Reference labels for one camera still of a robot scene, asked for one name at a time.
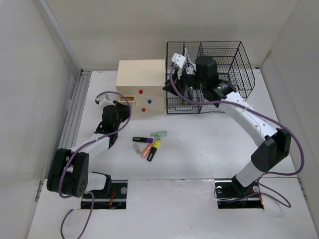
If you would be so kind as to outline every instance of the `screw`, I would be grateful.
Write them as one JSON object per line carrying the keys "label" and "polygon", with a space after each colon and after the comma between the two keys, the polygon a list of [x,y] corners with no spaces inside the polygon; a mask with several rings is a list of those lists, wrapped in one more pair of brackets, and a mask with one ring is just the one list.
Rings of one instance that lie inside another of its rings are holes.
{"label": "screw", "polygon": [[128,192],[128,189],[126,187],[121,188],[121,193],[126,194]]}
{"label": "screw", "polygon": [[222,192],[223,192],[222,189],[223,189],[222,186],[217,186],[217,187],[216,187],[216,192],[217,192],[217,193],[222,193]]}
{"label": "screw", "polygon": [[260,192],[260,189],[259,189],[258,186],[254,186],[254,187],[253,187],[253,191],[254,191],[255,193],[259,193],[259,192]]}

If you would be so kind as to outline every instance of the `white table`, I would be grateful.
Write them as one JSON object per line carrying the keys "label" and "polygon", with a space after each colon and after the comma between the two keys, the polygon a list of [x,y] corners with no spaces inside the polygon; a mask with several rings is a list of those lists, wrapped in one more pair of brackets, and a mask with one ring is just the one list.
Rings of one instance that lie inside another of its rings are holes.
{"label": "white table", "polygon": [[[248,102],[259,112],[275,118],[260,71],[254,73],[256,87]],[[116,72],[92,73],[78,143],[91,136],[100,122],[101,111],[94,98],[101,91],[115,90],[115,78]],[[166,130],[168,136],[153,161],[147,162],[134,152],[132,137],[149,136],[159,130]],[[119,133],[116,144],[90,162],[90,170],[110,174],[113,179],[129,180],[127,209],[94,210],[82,238],[317,239],[296,177],[263,179],[290,200],[291,209],[267,197],[263,197],[264,210],[217,208],[212,194],[214,181],[209,178],[232,177],[245,166],[255,149],[248,134],[225,114],[133,119]],[[290,157],[275,170],[294,171]],[[60,238],[63,217],[69,209],[78,208],[80,199],[61,199],[44,188],[28,238]],[[87,214],[88,210],[72,212],[65,223],[67,238],[77,238]]]}

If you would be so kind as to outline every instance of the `purple marker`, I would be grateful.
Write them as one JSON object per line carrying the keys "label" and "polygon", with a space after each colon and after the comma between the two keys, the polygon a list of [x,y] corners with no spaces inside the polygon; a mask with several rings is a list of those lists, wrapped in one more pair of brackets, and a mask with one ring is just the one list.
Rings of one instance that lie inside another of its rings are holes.
{"label": "purple marker", "polygon": [[153,138],[133,137],[134,142],[153,143]]}

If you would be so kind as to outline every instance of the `metal wire grid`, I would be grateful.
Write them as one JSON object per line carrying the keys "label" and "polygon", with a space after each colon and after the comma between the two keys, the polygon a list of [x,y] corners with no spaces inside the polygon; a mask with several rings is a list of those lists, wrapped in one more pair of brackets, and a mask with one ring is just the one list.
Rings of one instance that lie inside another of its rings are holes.
{"label": "metal wire grid", "polygon": [[[212,56],[217,62],[219,78],[234,85],[240,95],[247,99],[255,86],[255,77],[241,41],[168,42],[166,47],[166,78],[172,65],[174,53],[184,54],[187,49],[193,63],[198,56]],[[207,102],[201,90],[186,90],[184,96],[192,101]],[[166,93],[167,114],[199,114],[220,112],[214,105],[189,104],[170,92]]]}

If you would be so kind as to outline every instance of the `white wall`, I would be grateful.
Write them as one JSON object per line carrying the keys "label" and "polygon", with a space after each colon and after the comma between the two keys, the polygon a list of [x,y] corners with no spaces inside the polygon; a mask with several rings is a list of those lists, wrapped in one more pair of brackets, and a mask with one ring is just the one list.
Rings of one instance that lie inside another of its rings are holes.
{"label": "white wall", "polygon": [[71,73],[32,0],[4,0],[0,33],[0,237],[21,239],[52,159]]}
{"label": "white wall", "polygon": [[[305,148],[299,175],[319,232],[319,1],[300,0],[261,66],[278,118]],[[299,167],[299,152],[291,155]]]}
{"label": "white wall", "polygon": [[80,64],[166,56],[167,41],[241,40],[259,66],[298,0],[47,0]]}

